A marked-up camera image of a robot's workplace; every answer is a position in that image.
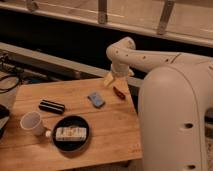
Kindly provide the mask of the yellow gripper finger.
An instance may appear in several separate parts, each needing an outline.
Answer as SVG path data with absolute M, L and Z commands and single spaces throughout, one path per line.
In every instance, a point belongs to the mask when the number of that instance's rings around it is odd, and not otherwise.
M 128 70 L 128 76 L 130 77 L 134 76 L 134 72 L 131 69 Z
M 109 72 L 105 78 L 104 78 L 104 85 L 109 86 L 111 83 L 113 83 L 115 78 L 113 77 L 113 74 Z

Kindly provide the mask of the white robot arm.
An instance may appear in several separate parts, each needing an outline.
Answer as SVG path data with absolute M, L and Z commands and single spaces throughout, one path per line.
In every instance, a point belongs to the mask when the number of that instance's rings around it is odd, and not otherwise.
M 143 171 L 208 171 L 205 114 L 213 109 L 213 57 L 144 51 L 125 37 L 106 49 L 105 82 L 146 73 L 138 94 Z

